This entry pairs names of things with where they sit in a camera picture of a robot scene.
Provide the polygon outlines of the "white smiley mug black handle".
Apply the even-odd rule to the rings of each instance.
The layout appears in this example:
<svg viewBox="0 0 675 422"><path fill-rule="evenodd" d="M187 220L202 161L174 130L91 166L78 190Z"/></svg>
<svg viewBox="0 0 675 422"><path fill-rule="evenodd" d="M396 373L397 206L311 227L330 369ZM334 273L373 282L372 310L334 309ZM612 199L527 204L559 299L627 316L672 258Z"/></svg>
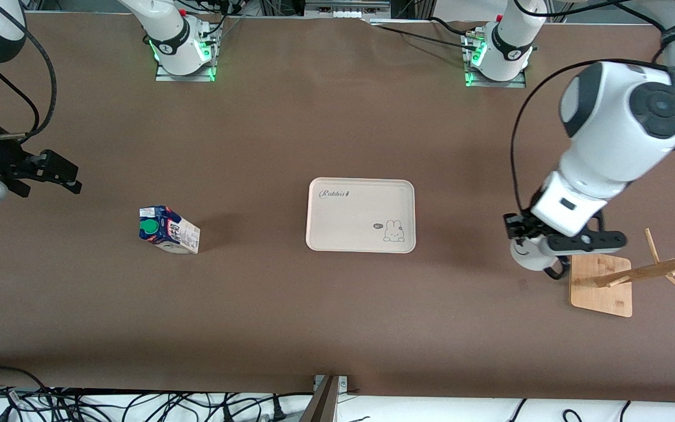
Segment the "white smiley mug black handle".
<svg viewBox="0 0 675 422"><path fill-rule="evenodd" d="M570 257L556 256L547 245L546 237L511 240L510 254L521 267L541 271L552 280L562 280L570 274Z"/></svg>

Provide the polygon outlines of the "blue milk carton green cap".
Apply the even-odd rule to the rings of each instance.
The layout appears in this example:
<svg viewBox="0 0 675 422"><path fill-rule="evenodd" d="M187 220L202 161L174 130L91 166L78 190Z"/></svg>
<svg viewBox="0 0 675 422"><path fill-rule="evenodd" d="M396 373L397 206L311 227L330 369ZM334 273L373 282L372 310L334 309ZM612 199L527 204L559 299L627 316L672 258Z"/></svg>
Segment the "blue milk carton green cap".
<svg viewBox="0 0 675 422"><path fill-rule="evenodd" d="M139 238L172 254L197 254L200 230L195 224L156 205L139 209Z"/></svg>

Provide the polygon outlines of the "wooden cup rack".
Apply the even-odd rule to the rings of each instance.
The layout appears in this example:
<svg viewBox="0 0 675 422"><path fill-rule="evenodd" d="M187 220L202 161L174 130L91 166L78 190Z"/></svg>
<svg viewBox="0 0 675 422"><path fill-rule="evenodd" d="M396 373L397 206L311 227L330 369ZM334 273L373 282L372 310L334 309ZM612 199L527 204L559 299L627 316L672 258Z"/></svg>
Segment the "wooden cup rack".
<svg viewBox="0 0 675 422"><path fill-rule="evenodd" d="M664 278L675 286L675 258L662 261L653 235L645 228L653 264L632 267L629 259L610 254L577 254L570 257L568 302L578 309L616 317L633 315L632 287L641 281Z"/></svg>

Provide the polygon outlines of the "beige rabbit print tray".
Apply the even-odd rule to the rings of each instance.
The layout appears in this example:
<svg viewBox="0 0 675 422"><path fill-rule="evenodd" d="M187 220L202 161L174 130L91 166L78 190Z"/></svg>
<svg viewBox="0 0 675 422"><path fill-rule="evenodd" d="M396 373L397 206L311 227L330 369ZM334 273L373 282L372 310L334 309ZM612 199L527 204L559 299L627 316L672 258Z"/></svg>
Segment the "beige rabbit print tray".
<svg viewBox="0 0 675 422"><path fill-rule="evenodd" d="M309 186L310 249L394 254L415 249L415 189L407 180L321 177Z"/></svg>

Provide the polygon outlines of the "grey power strip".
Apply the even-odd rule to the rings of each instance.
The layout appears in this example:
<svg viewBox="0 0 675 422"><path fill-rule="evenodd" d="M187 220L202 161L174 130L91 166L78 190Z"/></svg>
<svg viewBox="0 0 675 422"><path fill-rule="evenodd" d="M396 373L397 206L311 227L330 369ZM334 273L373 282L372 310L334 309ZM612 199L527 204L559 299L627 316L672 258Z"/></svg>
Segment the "grey power strip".
<svg viewBox="0 0 675 422"><path fill-rule="evenodd" d="M390 0L304 0L308 18L391 19Z"/></svg>

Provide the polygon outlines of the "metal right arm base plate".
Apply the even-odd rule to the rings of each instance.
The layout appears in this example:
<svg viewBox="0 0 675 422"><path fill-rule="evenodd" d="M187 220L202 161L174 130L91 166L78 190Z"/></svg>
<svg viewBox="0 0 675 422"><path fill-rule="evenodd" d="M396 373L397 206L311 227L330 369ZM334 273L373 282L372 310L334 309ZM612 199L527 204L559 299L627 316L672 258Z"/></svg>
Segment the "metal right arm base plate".
<svg viewBox="0 0 675 422"><path fill-rule="evenodd" d="M155 56L155 59L157 62L156 81L207 83L216 79L217 59L204 63L199 60L192 60L190 64L187 64L184 59L174 59L171 57ZM174 72L169 71L169 67L166 66L167 64L171 65L171 70L191 70L193 64L198 64L199 66L194 72L189 74L174 74Z"/></svg>

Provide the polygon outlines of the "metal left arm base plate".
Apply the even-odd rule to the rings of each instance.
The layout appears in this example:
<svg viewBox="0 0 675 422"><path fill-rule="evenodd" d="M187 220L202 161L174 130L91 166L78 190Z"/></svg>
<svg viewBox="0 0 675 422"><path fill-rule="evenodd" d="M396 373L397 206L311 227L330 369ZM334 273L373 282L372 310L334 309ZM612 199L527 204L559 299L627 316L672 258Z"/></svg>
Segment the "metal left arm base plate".
<svg viewBox="0 0 675 422"><path fill-rule="evenodd" d="M469 87L488 87L488 88L506 88L523 89L527 86L527 80L524 72L520 72L513 80L496 81L485 77L479 69L471 67L465 70L465 83Z"/></svg>

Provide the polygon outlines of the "aluminium profile with bracket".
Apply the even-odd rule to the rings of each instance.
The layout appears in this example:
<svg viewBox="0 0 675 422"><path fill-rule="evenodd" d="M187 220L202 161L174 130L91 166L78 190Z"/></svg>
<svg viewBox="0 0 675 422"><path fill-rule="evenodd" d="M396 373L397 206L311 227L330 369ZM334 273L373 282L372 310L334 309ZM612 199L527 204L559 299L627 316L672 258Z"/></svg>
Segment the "aluminium profile with bracket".
<svg viewBox="0 0 675 422"><path fill-rule="evenodd" d="M338 399L348 392L348 377L315 376L314 390L298 422L336 422Z"/></svg>

